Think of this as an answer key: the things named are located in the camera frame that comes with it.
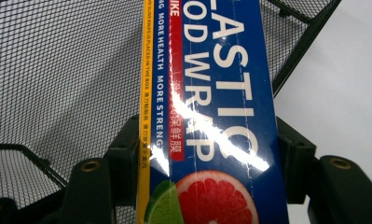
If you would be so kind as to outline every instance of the white background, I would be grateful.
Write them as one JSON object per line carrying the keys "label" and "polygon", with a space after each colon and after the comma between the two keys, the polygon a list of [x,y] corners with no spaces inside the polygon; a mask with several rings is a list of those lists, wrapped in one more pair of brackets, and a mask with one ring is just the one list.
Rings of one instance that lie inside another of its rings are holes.
{"label": "white background", "polygon": [[[372,0],[342,0],[275,109],[317,146],[318,158],[355,161],[372,180]],[[307,204],[290,205],[289,215],[290,223],[309,223]]]}

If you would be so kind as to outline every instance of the pink grapefruit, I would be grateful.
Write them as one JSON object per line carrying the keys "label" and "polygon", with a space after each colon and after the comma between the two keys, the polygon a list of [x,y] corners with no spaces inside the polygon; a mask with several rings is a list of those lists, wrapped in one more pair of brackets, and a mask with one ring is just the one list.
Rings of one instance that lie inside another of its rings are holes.
{"label": "pink grapefruit", "polygon": [[200,171],[177,184],[185,223],[258,223],[255,204],[244,185],[219,171]]}

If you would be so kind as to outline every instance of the black mesh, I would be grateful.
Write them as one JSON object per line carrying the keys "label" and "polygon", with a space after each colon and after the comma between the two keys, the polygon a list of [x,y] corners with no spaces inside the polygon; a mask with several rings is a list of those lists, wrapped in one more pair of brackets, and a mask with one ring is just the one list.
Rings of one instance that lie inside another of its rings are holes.
{"label": "black mesh", "polygon": [[282,17],[280,10],[269,1],[261,1],[270,81],[280,74],[283,62],[294,50],[299,38],[308,26],[294,17]]}
{"label": "black mesh", "polygon": [[[333,2],[260,0],[272,83]],[[28,147],[65,181],[78,161],[101,157],[138,113],[142,10],[142,0],[1,2],[0,144]],[[24,207],[58,186],[21,152],[0,150],[0,197]],[[117,218],[133,223],[134,211],[117,208]]]}
{"label": "black mesh", "polygon": [[18,150],[0,150],[0,198],[12,198],[19,208],[60,189]]}

